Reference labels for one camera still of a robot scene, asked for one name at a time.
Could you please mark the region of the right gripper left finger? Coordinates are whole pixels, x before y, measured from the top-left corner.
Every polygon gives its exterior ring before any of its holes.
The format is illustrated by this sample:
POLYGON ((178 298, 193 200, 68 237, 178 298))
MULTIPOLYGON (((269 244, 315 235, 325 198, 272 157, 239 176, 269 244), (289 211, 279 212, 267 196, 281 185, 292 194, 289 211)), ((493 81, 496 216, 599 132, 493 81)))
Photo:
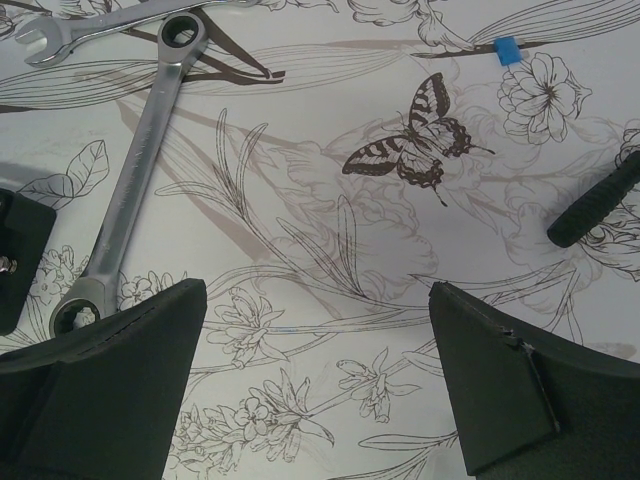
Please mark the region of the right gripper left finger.
POLYGON ((159 479, 204 316, 183 280, 133 308, 1 357, 4 479, 159 479))

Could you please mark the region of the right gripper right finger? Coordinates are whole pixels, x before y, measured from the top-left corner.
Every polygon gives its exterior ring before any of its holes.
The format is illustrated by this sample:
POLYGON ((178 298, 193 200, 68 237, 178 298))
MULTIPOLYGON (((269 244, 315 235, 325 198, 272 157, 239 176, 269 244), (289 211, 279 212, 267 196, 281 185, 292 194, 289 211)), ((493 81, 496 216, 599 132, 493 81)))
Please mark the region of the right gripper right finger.
POLYGON ((636 479, 639 366, 445 282, 429 314, 468 475, 636 479))

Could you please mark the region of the black fuse box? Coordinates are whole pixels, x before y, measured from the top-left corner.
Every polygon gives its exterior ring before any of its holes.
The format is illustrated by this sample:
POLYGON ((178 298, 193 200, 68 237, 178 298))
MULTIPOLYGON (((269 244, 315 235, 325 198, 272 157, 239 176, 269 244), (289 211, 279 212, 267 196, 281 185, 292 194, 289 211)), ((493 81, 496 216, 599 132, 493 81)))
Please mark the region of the black fuse box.
POLYGON ((18 324, 45 246, 56 220, 47 205, 7 189, 1 189, 1 334, 18 324))

